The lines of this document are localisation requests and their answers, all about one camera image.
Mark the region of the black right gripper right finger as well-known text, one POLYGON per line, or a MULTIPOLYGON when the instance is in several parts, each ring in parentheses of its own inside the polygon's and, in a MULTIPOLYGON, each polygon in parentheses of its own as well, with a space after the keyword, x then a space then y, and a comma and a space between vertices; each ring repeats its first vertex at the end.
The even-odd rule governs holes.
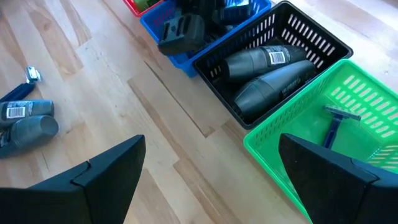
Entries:
POLYGON ((287 133, 279 155, 313 224, 398 224, 398 174, 287 133))

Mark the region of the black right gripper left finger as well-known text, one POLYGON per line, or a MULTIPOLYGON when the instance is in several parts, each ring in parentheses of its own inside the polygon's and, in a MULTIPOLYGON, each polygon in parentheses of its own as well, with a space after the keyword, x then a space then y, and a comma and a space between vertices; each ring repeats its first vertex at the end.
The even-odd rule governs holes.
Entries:
POLYGON ((0 224, 123 224, 145 155, 136 135, 26 189, 0 187, 0 224))

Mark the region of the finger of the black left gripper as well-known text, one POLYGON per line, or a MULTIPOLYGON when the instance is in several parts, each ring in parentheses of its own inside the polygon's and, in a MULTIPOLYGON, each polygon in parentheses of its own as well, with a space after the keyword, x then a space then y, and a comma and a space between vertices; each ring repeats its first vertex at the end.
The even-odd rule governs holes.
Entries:
POLYGON ((227 28, 221 23, 221 10, 225 7, 224 0, 205 0, 205 24, 207 33, 225 35, 227 28))
POLYGON ((205 21, 199 15, 188 13, 164 23, 158 49, 164 55, 178 55, 199 50, 205 44, 205 21))

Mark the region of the grey deodorant bottle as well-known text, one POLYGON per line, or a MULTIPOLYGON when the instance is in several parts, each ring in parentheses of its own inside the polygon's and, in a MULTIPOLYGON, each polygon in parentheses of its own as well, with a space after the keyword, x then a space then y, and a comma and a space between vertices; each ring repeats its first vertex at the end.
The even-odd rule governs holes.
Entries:
POLYGON ((40 115, 16 121, 0 135, 0 159, 14 157, 50 142, 58 133, 52 116, 40 115))
POLYGON ((299 46, 260 46, 226 57, 220 62, 221 74, 229 82, 244 83, 259 75, 305 60, 306 57, 305 49, 299 46))
POLYGON ((0 129, 7 129, 16 121, 31 116, 54 116, 52 100, 20 100, 0 103, 0 129))
POLYGON ((290 96, 316 74, 309 60, 286 65, 244 84, 233 100, 243 118, 256 118, 290 96))

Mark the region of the blue disposable razor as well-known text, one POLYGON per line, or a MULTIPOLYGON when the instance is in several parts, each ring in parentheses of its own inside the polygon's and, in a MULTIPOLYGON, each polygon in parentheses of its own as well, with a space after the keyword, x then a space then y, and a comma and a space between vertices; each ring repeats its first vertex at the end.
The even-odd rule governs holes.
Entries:
POLYGON ((40 72, 32 66, 26 67, 26 82, 15 87, 12 91, 6 94, 0 99, 0 103, 6 101, 18 101, 23 100, 29 95, 35 88, 35 84, 41 81, 40 72))
POLYGON ((322 144, 323 147, 331 150, 341 122, 344 119, 353 119, 356 121, 361 121, 361 116, 356 113, 352 113, 348 110, 344 110, 335 106, 325 105, 323 109, 329 112, 333 116, 322 144))

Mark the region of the blue plastic basket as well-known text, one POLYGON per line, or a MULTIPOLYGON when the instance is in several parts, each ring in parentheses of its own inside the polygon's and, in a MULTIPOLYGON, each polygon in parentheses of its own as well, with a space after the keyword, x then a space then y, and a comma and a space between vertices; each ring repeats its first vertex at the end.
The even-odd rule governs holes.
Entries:
MULTIPOLYGON (((235 28, 231 29, 224 36, 211 41, 207 46, 197 52, 187 52, 184 54, 168 56, 171 63, 176 68, 183 70, 188 77, 194 77, 197 74, 193 67, 193 63, 196 59, 209 52, 218 44, 222 43, 222 41, 237 33, 237 31, 242 29, 245 25, 248 25, 254 19, 271 9, 270 0, 249 0, 249 2, 252 3, 252 9, 254 11, 253 16, 240 23, 240 25, 236 26, 235 28)), ((175 2, 173 0, 169 0, 161 2, 159 5, 155 6, 153 9, 150 9, 141 17, 141 24, 146 28, 147 32, 152 36, 156 43, 158 43, 162 37, 164 22, 169 19, 173 19, 175 17, 176 11, 175 2)))

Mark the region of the red plastic basket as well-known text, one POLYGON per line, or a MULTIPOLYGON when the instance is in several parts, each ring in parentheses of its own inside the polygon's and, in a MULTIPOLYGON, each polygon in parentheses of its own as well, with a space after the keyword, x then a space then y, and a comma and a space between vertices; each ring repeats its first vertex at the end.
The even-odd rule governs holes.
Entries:
POLYGON ((142 17, 164 0, 123 0, 135 17, 142 17))

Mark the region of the black plastic basket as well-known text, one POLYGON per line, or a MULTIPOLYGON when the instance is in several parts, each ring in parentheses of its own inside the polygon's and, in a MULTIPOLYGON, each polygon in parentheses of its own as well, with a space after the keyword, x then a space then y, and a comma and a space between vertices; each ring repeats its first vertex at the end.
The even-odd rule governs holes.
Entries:
POLYGON ((264 12, 258 12, 239 25, 236 31, 231 31, 213 42, 210 50, 198 57, 193 66, 244 129, 255 128, 306 86, 302 84, 280 103, 258 116, 245 118, 241 115, 233 104, 233 98, 241 85, 229 83, 222 78, 224 68, 220 63, 233 53, 261 45, 303 47, 307 53, 307 59, 316 66, 317 75, 321 75, 337 61, 353 55, 353 49, 348 44, 288 1, 281 1, 264 12))

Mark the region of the green plastic basket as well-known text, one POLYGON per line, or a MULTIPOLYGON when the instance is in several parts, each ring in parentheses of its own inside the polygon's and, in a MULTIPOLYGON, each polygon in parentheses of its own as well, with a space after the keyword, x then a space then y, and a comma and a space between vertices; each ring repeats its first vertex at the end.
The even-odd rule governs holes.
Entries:
POLYGON ((311 221, 279 155, 292 134, 322 146, 333 116, 325 105, 361 116, 344 119, 332 151, 398 174, 398 94, 350 60, 335 63, 244 138, 244 147, 311 221))

